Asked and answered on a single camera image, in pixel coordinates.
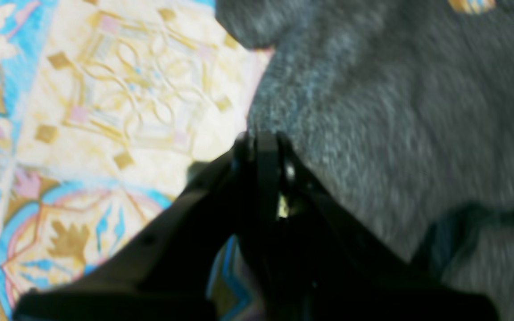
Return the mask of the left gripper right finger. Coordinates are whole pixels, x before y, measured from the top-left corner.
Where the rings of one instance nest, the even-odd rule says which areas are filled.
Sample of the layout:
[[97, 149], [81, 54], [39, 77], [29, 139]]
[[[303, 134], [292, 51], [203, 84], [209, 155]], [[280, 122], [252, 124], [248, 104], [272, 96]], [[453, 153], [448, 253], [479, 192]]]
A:
[[470, 224], [434, 224], [406, 263], [345, 210], [282, 133], [257, 134], [257, 278], [271, 318], [497, 321], [488, 297], [440, 276]]

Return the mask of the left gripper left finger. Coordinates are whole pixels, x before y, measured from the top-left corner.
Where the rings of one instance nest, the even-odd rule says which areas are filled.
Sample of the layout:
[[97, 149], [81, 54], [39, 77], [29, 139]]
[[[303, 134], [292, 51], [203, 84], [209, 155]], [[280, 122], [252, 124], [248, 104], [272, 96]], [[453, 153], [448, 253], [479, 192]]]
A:
[[266, 134], [240, 136], [118, 254], [73, 283], [21, 296], [15, 321], [214, 321], [206, 286], [232, 235], [266, 229]]

